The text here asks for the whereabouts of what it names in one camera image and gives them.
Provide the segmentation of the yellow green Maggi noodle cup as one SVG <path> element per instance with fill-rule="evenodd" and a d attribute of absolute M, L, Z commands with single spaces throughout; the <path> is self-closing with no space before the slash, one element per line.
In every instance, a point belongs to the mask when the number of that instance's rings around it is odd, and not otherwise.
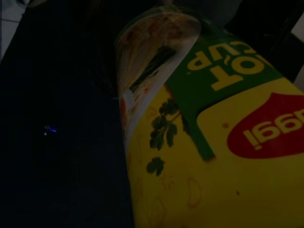
<path fill-rule="evenodd" d="M 158 6 L 115 44 L 136 228 L 304 228 L 304 93 L 251 46 Z"/>

